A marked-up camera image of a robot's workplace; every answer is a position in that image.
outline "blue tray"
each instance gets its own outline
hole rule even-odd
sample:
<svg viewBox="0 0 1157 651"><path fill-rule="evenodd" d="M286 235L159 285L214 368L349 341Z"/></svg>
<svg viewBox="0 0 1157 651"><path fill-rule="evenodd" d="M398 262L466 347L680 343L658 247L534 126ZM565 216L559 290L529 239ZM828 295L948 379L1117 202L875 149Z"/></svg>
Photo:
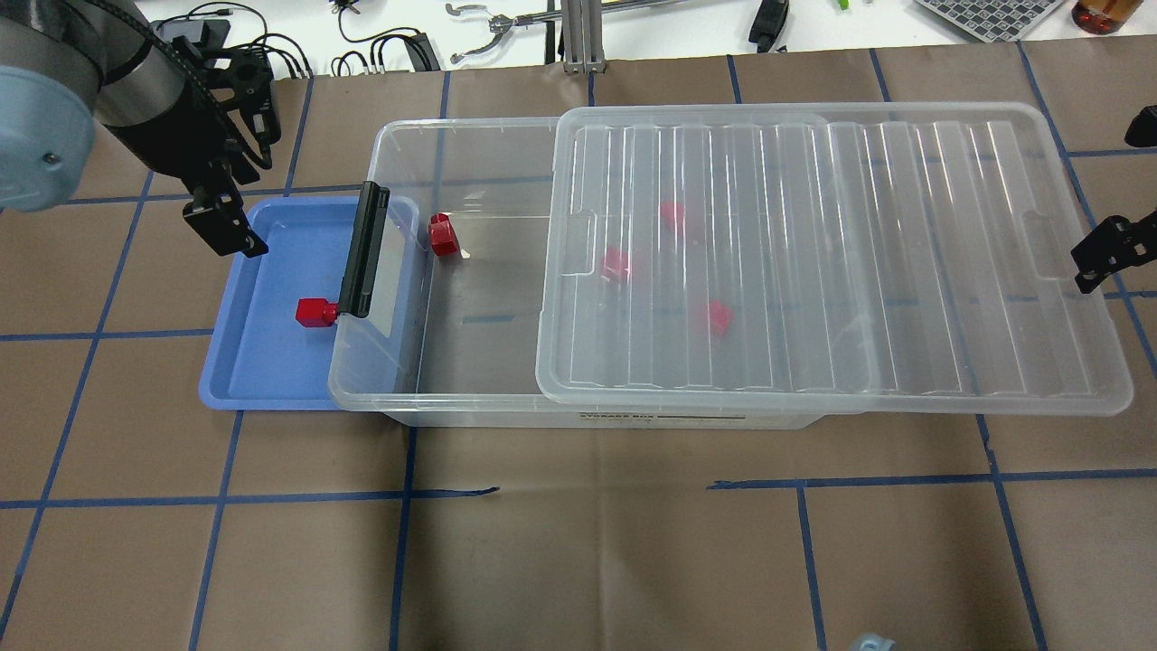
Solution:
<svg viewBox="0 0 1157 651"><path fill-rule="evenodd" d="M303 328L294 315L299 298L337 302L356 208L355 195L273 198L253 206L250 222L270 252L234 257L201 373L205 405L338 410L326 389L337 327ZM391 213L415 210L410 199L391 197Z"/></svg>

